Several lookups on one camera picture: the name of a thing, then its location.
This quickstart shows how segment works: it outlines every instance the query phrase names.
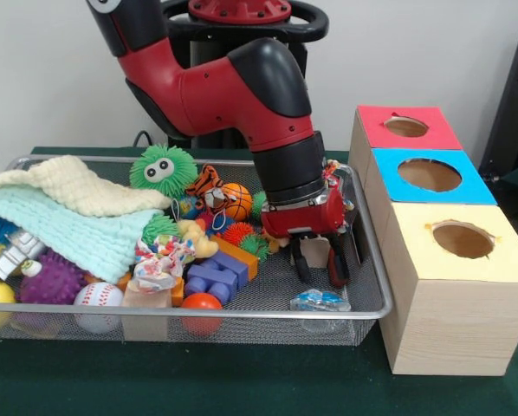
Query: purple spiky ball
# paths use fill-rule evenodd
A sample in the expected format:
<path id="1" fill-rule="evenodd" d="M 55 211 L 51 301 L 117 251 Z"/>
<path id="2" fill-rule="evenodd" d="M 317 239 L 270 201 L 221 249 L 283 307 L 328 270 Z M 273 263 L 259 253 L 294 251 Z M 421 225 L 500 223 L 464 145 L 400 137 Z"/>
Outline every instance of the purple spiky ball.
<path id="1" fill-rule="evenodd" d="M 39 256 L 38 261 L 42 270 L 23 279 L 20 302 L 72 305 L 85 285 L 82 270 L 51 249 Z"/>

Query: tiger plush toy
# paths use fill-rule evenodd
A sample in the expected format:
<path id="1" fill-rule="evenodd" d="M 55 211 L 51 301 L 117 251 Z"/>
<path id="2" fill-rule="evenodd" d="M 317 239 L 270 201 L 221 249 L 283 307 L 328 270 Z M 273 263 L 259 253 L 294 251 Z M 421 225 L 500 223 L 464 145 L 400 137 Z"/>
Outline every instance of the tiger plush toy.
<path id="1" fill-rule="evenodd" d="M 211 165 L 204 165 L 196 181 L 186 188 L 186 193 L 196 197 L 196 208 L 216 214 L 226 208 L 228 198 L 223 193 L 224 182 L 218 177 L 217 170 Z"/>

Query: green fuzzy ball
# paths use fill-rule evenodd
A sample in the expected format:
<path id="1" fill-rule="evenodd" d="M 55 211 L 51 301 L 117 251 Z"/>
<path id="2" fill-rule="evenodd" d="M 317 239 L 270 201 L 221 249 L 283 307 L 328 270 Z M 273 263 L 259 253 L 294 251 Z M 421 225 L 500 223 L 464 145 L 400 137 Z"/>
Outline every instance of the green fuzzy ball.
<path id="1" fill-rule="evenodd" d="M 240 248 L 258 257 L 260 262 L 267 260 L 267 256 L 269 255 L 269 243 L 256 234 L 245 236 L 240 243 Z"/>
<path id="2" fill-rule="evenodd" d="M 155 189 L 171 198 L 181 198 L 196 179 L 194 159 L 175 146 L 149 146 L 130 169 L 132 188 Z"/>
<path id="3" fill-rule="evenodd" d="M 153 245 L 157 236 L 176 236 L 180 237 L 178 226 L 174 221 L 165 215 L 156 215 L 144 228 L 142 241 L 147 245 Z"/>
<path id="4" fill-rule="evenodd" d="M 253 204 L 251 206 L 251 216 L 257 221 L 261 221 L 262 204 L 267 200 L 265 191 L 260 191 L 253 196 Z"/>

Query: toy pile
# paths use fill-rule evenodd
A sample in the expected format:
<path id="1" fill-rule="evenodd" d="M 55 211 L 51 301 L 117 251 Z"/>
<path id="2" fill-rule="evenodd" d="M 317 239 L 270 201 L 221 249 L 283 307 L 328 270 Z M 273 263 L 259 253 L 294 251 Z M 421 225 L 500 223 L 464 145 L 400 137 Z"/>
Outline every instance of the toy pile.
<path id="1" fill-rule="evenodd" d="M 224 183 L 211 165 L 198 173 L 176 147 L 147 148 L 130 183 L 74 156 L 1 173 L 0 302 L 220 309 L 288 243 L 260 226 L 264 192 Z M 16 293 L 10 276 L 22 278 Z M 1 314 L 0 328 L 42 338 L 61 329 L 30 315 Z M 120 325 L 116 315 L 75 320 L 94 334 Z M 218 328 L 200 323 L 183 322 L 195 335 Z"/>

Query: baseball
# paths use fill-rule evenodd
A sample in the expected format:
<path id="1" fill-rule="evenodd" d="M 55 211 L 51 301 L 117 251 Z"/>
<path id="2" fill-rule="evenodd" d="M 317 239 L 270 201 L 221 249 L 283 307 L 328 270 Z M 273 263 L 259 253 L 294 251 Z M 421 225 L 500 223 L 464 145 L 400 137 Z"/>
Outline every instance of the baseball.
<path id="1" fill-rule="evenodd" d="M 122 290 L 110 283 L 99 282 L 86 286 L 74 299 L 76 306 L 120 306 L 123 297 Z M 76 323 L 92 334 L 106 334 L 120 325 L 117 315 L 86 315 L 76 314 Z"/>

